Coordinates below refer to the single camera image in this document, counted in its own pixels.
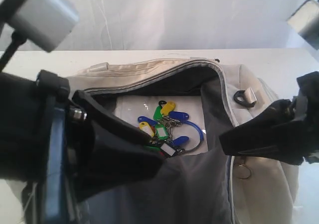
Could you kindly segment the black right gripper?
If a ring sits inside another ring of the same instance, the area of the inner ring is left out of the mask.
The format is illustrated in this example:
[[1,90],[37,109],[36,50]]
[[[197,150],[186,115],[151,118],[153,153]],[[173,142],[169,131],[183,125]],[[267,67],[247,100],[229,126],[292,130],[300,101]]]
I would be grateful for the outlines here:
[[263,157],[291,165],[319,161],[319,73],[297,78],[295,115],[290,100],[277,100],[252,120],[219,136],[230,156]]

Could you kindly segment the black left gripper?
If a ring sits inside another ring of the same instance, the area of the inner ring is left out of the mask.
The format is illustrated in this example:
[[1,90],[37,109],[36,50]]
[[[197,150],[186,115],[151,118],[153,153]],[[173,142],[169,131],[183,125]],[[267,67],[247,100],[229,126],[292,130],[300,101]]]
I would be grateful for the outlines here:
[[0,75],[0,176],[27,224],[80,224],[77,181],[86,162],[85,112],[67,79],[42,70],[37,80]]

